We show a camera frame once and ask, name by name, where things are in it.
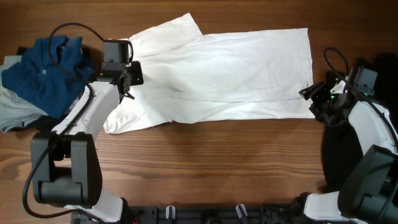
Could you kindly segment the white t-shirt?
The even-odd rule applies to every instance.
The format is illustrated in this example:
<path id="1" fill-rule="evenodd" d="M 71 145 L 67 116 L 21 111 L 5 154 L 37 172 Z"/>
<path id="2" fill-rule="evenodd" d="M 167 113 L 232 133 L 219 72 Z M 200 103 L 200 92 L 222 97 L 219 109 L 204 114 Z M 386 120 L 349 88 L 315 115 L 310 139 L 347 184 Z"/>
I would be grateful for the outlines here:
<path id="1" fill-rule="evenodd" d="M 306 28 L 201 33 L 190 14 L 131 36 L 144 83 L 107 118 L 108 134 L 163 123 L 311 118 Z"/>

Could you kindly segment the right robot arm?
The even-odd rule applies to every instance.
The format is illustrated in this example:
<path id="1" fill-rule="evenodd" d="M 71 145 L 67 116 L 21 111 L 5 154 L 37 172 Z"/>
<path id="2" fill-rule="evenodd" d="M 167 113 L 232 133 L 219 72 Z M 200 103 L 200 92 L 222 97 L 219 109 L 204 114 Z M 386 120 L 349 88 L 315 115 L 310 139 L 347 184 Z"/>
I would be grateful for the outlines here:
<path id="1" fill-rule="evenodd" d="M 326 127 L 327 191 L 296 197 L 293 210 L 314 223 L 397 223 L 397 130 L 380 94 L 383 71 L 359 59 L 327 76 L 299 92 Z"/>

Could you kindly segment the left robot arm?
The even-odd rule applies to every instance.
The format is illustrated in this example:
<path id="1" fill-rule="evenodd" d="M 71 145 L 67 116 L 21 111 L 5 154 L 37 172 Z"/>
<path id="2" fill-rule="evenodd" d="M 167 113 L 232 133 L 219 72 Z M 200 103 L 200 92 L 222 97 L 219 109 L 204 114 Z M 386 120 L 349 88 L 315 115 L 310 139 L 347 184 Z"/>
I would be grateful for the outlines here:
<path id="1" fill-rule="evenodd" d="M 143 84 L 141 65 L 133 61 L 128 40 L 106 40 L 104 60 L 95 82 L 89 83 L 71 113 L 48 134 L 31 140 L 32 170 L 25 182 L 22 203 L 26 212 L 29 190 L 36 202 L 63 207 L 72 223 L 137 223 L 124 198 L 103 187 L 95 141 L 109 114 L 132 85 Z"/>

